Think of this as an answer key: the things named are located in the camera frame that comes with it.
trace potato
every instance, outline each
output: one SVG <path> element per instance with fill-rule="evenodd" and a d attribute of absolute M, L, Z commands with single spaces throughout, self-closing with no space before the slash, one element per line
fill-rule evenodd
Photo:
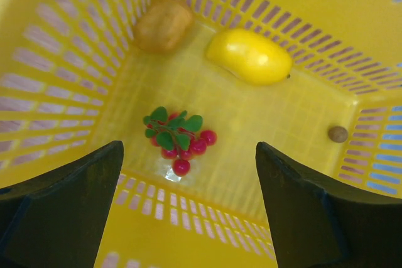
<path fill-rule="evenodd" d="M 162 0 L 135 25 L 134 38 L 142 50 L 166 53 L 179 45 L 193 22 L 193 13 L 183 1 Z"/>

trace red berry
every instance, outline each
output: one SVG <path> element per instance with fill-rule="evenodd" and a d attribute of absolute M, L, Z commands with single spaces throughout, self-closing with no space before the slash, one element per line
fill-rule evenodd
<path fill-rule="evenodd" d="M 165 150 L 165 149 L 162 148 L 161 154 L 162 154 L 162 157 L 165 158 L 165 159 L 174 159 L 174 158 L 177 157 L 178 153 L 177 153 L 176 149 L 173 149 L 172 151 L 169 151 L 169 150 Z"/>
<path fill-rule="evenodd" d="M 185 176 L 190 171 L 190 163 L 187 160 L 176 159 L 173 162 L 173 172 L 179 177 Z"/>
<path fill-rule="evenodd" d="M 218 139 L 218 135 L 212 130 L 202 131 L 200 137 L 205 140 L 208 146 L 214 145 Z"/>
<path fill-rule="evenodd" d="M 176 117 L 178 117 L 178 113 L 174 112 L 174 113 L 169 115 L 168 121 L 170 121 L 171 119 L 175 119 Z"/>
<path fill-rule="evenodd" d="M 190 151 L 195 155 L 203 155 L 207 150 L 207 142 L 200 138 L 198 141 L 190 143 Z"/>
<path fill-rule="evenodd" d="M 178 157 L 180 157 L 182 160 L 191 160 L 193 158 L 193 154 L 190 150 L 184 151 L 180 149 L 178 152 Z"/>
<path fill-rule="evenodd" d="M 159 147 L 159 144 L 156 142 L 156 136 L 152 137 L 152 138 L 150 139 L 150 141 L 151 141 L 151 144 L 152 144 L 153 146 Z"/>

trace brown nut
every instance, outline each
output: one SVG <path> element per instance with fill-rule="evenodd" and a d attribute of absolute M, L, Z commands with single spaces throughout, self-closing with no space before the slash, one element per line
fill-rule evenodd
<path fill-rule="evenodd" d="M 348 136 L 347 130 L 340 126 L 332 127 L 328 131 L 328 137 L 333 142 L 337 143 L 346 142 L 347 136 Z"/>
<path fill-rule="evenodd" d="M 138 47 L 166 53 L 174 50 L 194 22 L 191 9 L 181 0 L 152 4 L 134 27 Z"/>

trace yellow plastic mesh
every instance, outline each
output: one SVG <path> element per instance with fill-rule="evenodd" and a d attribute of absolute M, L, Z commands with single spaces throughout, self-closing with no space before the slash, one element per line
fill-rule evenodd
<path fill-rule="evenodd" d="M 185 1 L 197 24 L 159 56 L 132 44 L 151 0 L 0 0 L 0 187 L 122 140 L 125 178 L 96 263 L 110 268 L 276 267 L 258 141 L 402 197 L 402 0 Z M 250 87 L 205 61 L 215 31 L 234 27 L 285 48 L 291 78 Z M 178 183 L 143 137 L 159 105 L 201 114 L 219 135 Z M 346 143 L 328 139 L 334 125 Z"/>

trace cluster of red berries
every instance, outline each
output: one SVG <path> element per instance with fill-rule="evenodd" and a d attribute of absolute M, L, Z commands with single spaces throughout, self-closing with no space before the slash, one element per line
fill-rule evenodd
<path fill-rule="evenodd" d="M 173 113 L 169 116 L 168 121 L 178 117 L 178 113 Z M 179 145 L 175 145 L 172 151 L 161 148 L 161 155 L 165 159 L 174 159 L 172 168 L 173 172 L 179 177 L 185 176 L 190 171 L 190 163 L 188 162 L 194 156 L 203 155 L 208 146 L 212 146 L 216 143 L 217 134 L 212 130 L 204 130 L 197 137 L 196 133 L 185 130 L 184 128 L 178 129 L 179 133 L 186 134 L 190 137 L 190 147 L 187 151 L 182 150 Z M 156 142 L 156 137 L 151 139 L 152 145 L 159 147 Z"/>

